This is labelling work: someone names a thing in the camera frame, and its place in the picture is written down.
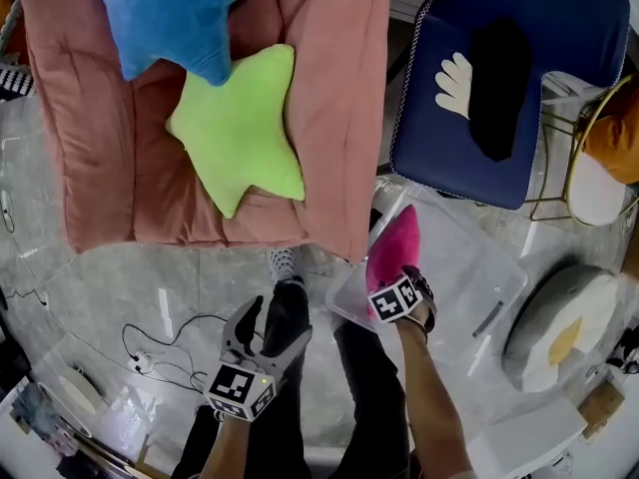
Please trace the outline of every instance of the black patch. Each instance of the black patch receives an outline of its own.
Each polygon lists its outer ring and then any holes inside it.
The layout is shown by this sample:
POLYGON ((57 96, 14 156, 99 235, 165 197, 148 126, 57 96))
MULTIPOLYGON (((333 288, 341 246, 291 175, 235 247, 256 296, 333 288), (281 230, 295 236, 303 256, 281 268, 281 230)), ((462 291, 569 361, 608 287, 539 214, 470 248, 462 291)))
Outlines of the black patch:
POLYGON ((255 376, 247 371, 223 365, 209 392, 216 397, 244 404, 255 376))

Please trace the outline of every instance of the blue star pillow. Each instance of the blue star pillow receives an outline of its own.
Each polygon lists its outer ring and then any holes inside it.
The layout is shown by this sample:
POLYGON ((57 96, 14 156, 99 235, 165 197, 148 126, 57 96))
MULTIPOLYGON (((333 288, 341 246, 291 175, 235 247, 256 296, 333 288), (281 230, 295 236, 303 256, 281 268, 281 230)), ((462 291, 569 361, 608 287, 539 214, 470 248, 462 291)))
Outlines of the blue star pillow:
POLYGON ((231 76, 229 6, 236 0, 103 0, 122 74, 133 80, 168 59, 211 85, 231 76))

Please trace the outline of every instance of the black pants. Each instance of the black pants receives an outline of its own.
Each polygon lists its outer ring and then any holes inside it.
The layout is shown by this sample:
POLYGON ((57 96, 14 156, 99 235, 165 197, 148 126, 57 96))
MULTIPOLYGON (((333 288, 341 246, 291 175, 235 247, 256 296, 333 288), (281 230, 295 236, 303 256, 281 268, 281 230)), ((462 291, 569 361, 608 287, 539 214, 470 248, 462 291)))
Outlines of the black pants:
MULTIPOLYGON (((280 354, 308 326, 309 300, 305 290, 296 283, 278 283, 267 316, 263 354, 280 354)), ((331 478, 407 477, 408 431, 396 367, 377 335, 365 328, 348 321, 334 336, 355 402, 355 429, 331 478)), ((252 424, 246 478, 311 477, 300 428, 303 366, 301 356, 287 371, 287 382, 278 396, 252 424)), ((213 409, 201 407, 172 479, 188 479, 202 471, 217 432, 213 409)))

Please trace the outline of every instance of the pink cushion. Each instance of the pink cushion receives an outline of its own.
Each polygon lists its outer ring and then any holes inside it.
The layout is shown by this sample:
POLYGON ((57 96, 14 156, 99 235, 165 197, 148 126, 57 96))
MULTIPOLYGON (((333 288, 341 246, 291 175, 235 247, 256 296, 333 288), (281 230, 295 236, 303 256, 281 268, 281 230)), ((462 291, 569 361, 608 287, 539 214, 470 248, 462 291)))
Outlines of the pink cushion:
POLYGON ((258 189, 222 218, 165 131, 185 72, 157 62, 123 80, 101 0, 22 0, 31 65, 60 168, 69 243, 243 245, 316 242, 365 253, 381 139, 388 0, 240 0, 232 55, 296 47, 286 123, 307 200, 258 189))

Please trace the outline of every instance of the human arm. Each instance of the human arm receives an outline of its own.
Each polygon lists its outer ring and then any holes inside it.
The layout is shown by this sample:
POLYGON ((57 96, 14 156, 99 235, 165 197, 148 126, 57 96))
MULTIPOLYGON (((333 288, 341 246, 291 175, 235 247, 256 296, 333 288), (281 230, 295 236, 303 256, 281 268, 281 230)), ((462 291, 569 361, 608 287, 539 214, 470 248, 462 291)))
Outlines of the human arm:
POLYGON ((250 430, 249 422, 227 417, 200 479, 243 479, 250 430))
MULTIPOLYGON (((428 311, 422 302, 411 316, 425 323, 428 311)), ((472 470, 459 415, 428 352, 425 332, 406 319, 396 326, 404 355, 410 431, 424 478, 450 479, 472 470)))

